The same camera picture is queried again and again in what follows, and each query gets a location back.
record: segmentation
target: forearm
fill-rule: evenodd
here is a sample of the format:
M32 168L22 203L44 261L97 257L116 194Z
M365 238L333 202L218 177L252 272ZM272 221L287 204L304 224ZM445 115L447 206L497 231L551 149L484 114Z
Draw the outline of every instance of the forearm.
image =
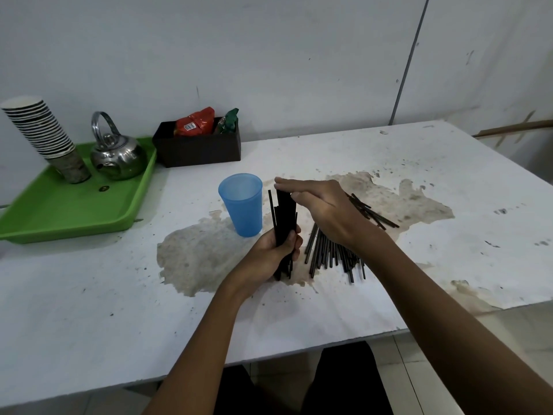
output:
M236 292L219 287L196 332L151 400L144 414L211 414L236 315Z
M357 236L426 357L466 413L551 413L551 387L428 277L388 236Z

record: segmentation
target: plastic cup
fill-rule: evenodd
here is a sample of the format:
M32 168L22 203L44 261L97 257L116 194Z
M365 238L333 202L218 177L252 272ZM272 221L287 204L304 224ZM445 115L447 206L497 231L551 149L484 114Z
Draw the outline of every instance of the plastic cup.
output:
M242 237L252 237L261 231L262 187L261 179L249 173L237 173L219 184L219 195Z

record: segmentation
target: black container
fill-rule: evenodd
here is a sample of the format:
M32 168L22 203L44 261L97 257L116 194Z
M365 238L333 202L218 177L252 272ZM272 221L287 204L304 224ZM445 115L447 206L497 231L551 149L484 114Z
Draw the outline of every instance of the black container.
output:
M213 129L220 118L215 118ZM240 130L230 134L195 135L175 137L176 121L162 122L151 142L158 151L158 161L165 167L194 166L197 164L239 161L242 155Z

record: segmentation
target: bundle of black straws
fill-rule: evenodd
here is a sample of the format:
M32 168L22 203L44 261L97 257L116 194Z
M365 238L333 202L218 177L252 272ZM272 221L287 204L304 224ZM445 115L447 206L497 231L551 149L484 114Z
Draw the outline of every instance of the bundle of black straws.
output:
M296 212L296 202L290 197L288 192L276 191L278 206L273 206L273 196L269 190L269 202L271 204L271 214L273 216L273 226L275 228L276 245L280 246L286 241L290 230L296 230L298 213ZM277 281L280 281L280 274L284 272L288 278L292 277L292 253L286 255L280 261L279 267L274 273Z
M355 196L355 194L348 195L348 197L349 201L365 218L367 218L368 220L372 218L372 220L374 220L374 222L382 230L386 230L386 227L384 227L383 224L391 227L399 227L396 223L373 211L367 204L361 202L360 199ZM309 268L309 275L311 276L311 278L315 276L315 269L321 269L322 265L325 266L325 269L328 268L328 266L332 268L333 262L336 266L338 266L338 258L340 258L340 260L342 261L344 272L349 275L350 283L353 283L352 270L358 263L361 265L363 279L365 279L365 267L361 258L359 258L348 248L343 247L341 244L336 244L328 239L328 237L325 236L325 234L319 229L316 223L313 225L313 230L311 230L308 245L305 248L305 263L308 263L309 261L309 255L311 254L313 243L315 243L315 249L313 251L313 257L311 258L311 267Z

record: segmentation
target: dark pants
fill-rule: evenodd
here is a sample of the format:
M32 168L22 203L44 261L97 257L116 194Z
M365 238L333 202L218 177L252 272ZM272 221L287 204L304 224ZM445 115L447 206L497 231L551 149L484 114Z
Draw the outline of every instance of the dark pants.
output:
M369 345L363 342L322 351L302 414L372 413L393 415ZM243 366L223 370L214 414L265 414L271 409Z

